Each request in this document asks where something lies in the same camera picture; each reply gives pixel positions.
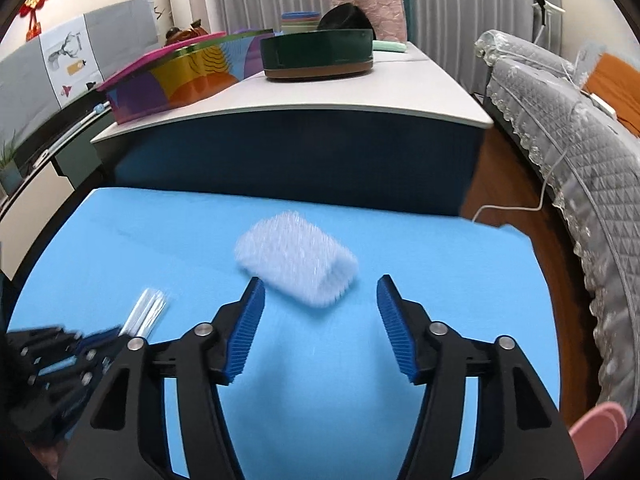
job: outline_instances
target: clear plastic straw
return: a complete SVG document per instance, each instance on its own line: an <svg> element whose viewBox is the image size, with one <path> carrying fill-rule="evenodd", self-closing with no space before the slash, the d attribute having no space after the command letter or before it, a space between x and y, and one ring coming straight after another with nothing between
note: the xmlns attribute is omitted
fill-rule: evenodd
<svg viewBox="0 0 640 480"><path fill-rule="evenodd" d="M146 288L133 306L120 335L147 338L166 304L166 296L161 291Z"/></svg>

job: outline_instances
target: gray sofa cover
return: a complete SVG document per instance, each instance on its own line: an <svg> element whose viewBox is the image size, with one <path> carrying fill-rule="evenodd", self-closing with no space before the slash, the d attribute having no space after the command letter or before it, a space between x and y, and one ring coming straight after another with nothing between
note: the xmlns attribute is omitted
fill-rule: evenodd
<svg viewBox="0 0 640 480"><path fill-rule="evenodd" d="M497 31L476 47L493 66L488 98L542 176L567 150L549 183L593 295L600 402L632 416L640 395L640 140L576 88L602 49L588 46L574 65Z"/></svg>

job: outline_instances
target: green round box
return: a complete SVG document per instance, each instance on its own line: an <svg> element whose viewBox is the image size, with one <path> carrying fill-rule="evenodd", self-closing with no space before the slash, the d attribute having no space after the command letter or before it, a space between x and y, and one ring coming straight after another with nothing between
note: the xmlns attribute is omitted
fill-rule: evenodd
<svg viewBox="0 0 640 480"><path fill-rule="evenodd" d="M314 69L327 69L324 75L364 72L373 63L373 32L335 29L274 36L260 42L260 54L267 77L279 77L279 73L305 77L305 70L311 77L322 76ZM340 71L348 67L354 70Z"/></svg>

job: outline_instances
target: pink basket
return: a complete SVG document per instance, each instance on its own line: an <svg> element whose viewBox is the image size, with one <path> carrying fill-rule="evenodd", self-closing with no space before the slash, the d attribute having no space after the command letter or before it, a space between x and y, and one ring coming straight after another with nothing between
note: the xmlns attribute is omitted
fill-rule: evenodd
<svg viewBox="0 0 640 480"><path fill-rule="evenodd" d="M403 0L330 0L332 7L353 4L367 15L376 39L406 43L406 16Z"/></svg>

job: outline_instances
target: blue table mat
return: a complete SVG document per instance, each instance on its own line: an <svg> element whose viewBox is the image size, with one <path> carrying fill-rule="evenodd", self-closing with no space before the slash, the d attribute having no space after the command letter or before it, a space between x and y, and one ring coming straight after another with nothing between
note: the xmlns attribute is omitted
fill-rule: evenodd
<svg viewBox="0 0 640 480"><path fill-rule="evenodd" d="M249 276L234 261L236 240L286 210L353 251L360 273L335 306L322 310L268 288L244 373L219 388L247 480L397 477L424 389L400 373L386 337L376 307L383 274L404 298L463 336L514 336L558 402L554 318L530 240L513 228L460 218L98 189L37 262L10 329L104 330L122 324L142 290L152 287L169 295L170 307L150 341L179 338L240 298ZM456 474L470 463L476 402L477 391L468 388ZM172 467L187 476L175 382L167 384L166 414Z"/></svg>

